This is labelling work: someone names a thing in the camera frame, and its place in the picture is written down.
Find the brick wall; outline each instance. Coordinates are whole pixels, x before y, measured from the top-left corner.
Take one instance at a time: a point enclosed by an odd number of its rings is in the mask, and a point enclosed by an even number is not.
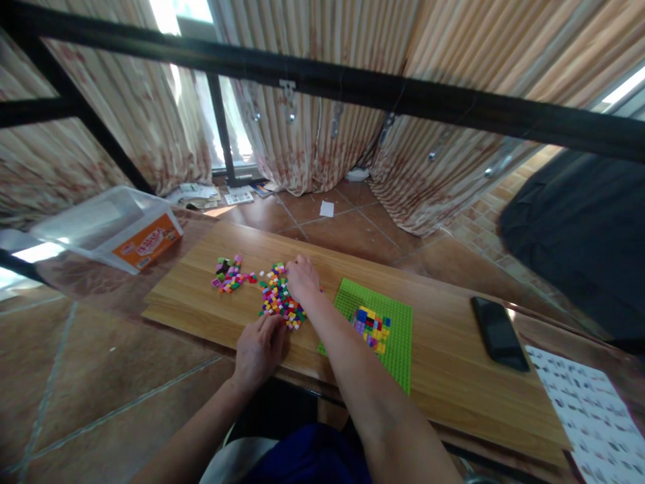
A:
[[[457,217],[445,224],[445,228],[476,253],[490,259],[506,273],[530,286],[542,298],[569,313],[591,333],[601,337],[607,334],[567,297],[548,282],[534,274],[503,246],[499,237],[499,215],[524,183],[542,168],[560,147],[547,146],[508,175],[497,187],[481,196],[464,209]]]

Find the plastic storage container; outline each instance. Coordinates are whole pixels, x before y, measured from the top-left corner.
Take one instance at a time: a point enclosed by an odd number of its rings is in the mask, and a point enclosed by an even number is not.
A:
[[[116,186],[39,223],[30,234],[138,274],[183,231],[168,201]]]

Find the wooden table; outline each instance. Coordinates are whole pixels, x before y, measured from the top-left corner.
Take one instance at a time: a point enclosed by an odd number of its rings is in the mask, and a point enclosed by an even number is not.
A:
[[[343,277],[413,307],[411,397],[433,422],[561,469],[566,434],[536,373],[515,372],[486,355],[469,298],[478,293],[401,272],[307,243],[219,222],[149,292],[143,316],[234,348],[256,320],[260,289],[243,284],[220,294],[210,281],[218,257],[244,256],[243,271],[270,269],[309,255],[333,300]],[[284,366],[334,384],[311,324],[292,334]]]

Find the person's left hand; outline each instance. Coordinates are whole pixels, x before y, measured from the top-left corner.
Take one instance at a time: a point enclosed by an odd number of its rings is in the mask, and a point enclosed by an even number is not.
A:
[[[232,381],[244,392],[255,392],[275,371],[282,357],[286,326],[281,315],[260,316],[237,340]]]

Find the black smartphone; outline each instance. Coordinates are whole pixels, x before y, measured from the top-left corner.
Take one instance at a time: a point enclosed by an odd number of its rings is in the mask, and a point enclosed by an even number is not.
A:
[[[473,297],[470,302],[493,361],[521,372],[531,371],[504,306],[480,297]]]

